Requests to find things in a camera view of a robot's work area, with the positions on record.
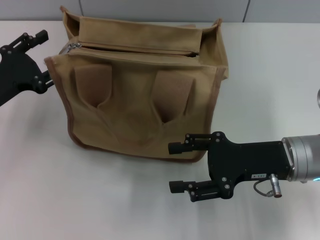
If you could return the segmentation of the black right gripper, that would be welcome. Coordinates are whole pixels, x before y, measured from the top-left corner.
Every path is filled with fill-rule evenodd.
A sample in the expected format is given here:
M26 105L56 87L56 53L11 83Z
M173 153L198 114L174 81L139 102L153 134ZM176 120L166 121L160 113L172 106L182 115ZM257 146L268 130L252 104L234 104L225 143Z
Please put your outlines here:
M211 199L230 199L237 184L267 180L274 174L286 180L289 160L282 141L234 143L223 132L185 135L183 142L170 142L170 155L193 151L207 151L208 181L170 181L172 194L187 192L191 202Z

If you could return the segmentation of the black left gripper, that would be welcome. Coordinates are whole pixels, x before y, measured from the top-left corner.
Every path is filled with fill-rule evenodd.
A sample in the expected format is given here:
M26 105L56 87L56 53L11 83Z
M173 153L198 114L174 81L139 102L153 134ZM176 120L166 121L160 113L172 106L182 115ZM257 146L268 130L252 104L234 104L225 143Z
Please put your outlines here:
M44 94L54 82L49 71L41 72L26 52L49 40L46 30L35 36L23 33L9 45L0 48L0 104L3 105L24 91Z

